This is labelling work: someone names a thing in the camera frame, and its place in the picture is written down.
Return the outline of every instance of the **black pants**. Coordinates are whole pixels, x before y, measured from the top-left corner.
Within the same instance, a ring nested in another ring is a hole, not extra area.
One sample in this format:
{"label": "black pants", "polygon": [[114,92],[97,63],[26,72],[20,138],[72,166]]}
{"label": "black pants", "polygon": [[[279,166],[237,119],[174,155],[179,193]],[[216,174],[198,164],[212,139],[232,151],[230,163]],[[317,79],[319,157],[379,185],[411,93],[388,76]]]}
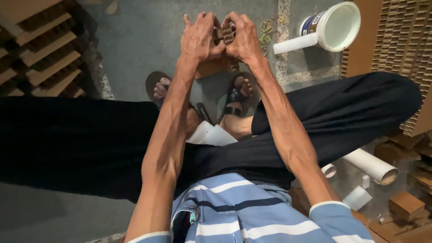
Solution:
{"label": "black pants", "polygon": [[[286,96],[321,167],[397,129],[421,105],[414,82],[383,72]],[[136,202],[142,158],[158,114],[150,102],[1,99],[0,180]],[[175,195],[201,179],[232,172],[288,189],[295,177],[276,150],[262,103],[252,133],[258,136],[223,147],[186,144]]]}

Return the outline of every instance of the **blue and white striped shirt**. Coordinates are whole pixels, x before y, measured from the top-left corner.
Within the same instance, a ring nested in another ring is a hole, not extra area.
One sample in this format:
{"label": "blue and white striped shirt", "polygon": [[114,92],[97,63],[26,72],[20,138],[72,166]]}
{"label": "blue and white striped shirt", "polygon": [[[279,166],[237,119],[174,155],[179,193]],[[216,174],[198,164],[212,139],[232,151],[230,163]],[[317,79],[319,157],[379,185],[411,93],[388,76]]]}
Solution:
{"label": "blue and white striped shirt", "polygon": [[129,243],[170,243],[190,212],[186,243],[374,242],[348,206],[338,201],[313,205],[310,218],[291,207],[288,192],[252,183],[231,173],[199,181],[174,202],[171,231],[145,234]]}

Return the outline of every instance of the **hand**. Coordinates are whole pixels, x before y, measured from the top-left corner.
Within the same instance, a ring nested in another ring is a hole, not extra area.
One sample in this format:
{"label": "hand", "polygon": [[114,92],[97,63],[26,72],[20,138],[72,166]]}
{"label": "hand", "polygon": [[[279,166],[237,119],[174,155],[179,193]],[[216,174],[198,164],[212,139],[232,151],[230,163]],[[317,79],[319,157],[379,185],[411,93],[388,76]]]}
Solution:
{"label": "hand", "polygon": [[213,42],[214,15],[212,12],[198,14],[197,20],[191,24],[187,14],[183,21],[186,24],[181,38],[181,54],[188,55],[198,62],[218,58],[225,50],[225,44],[221,41],[217,46]]}
{"label": "hand", "polygon": [[236,12],[229,13],[222,25],[233,23],[232,29],[236,30],[234,42],[226,47],[226,53],[246,64],[250,64],[257,58],[264,57],[261,53],[257,36],[257,27],[246,14],[239,16]]}

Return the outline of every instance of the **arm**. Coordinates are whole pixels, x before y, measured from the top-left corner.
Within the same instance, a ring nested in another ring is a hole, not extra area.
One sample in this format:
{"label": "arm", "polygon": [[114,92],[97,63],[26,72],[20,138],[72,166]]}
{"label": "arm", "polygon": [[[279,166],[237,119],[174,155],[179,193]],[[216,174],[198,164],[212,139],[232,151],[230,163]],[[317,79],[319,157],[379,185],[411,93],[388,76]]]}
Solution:
{"label": "arm", "polygon": [[148,234],[169,240],[174,189],[183,163],[186,114],[189,94],[198,64],[217,57],[225,45],[214,47],[213,14],[201,13],[195,24],[184,16],[186,28],[181,39],[181,56],[164,99],[144,155],[143,185],[127,229],[125,242]]}
{"label": "arm", "polygon": [[269,61],[261,54],[255,25],[246,15],[238,16],[235,12],[230,13],[223,24],[230,21],[235,24],[237,33],[226,51],[245,62],[256,77],[276,148],[287,169],[299,180],[311,205],[338,201],[318,166],[305,128],[273,76]]}

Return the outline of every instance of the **knee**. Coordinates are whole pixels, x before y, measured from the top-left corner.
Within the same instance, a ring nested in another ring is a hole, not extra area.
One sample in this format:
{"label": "knee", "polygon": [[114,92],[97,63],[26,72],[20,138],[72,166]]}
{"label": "knee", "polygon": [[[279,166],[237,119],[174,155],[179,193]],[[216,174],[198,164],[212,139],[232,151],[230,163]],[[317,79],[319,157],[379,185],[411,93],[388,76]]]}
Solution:
{"label": "knee", "polygon": [[399,112],[407,116],[407,119],[412,116],[422,104],[422,94],[419,85],[407,77],[399,74],[387,72],[371,73],[376,76],[375,80],[379,85],[383,85],[388,92],[388,96],[392,96],[391,100],[394,105],[399,108]]}

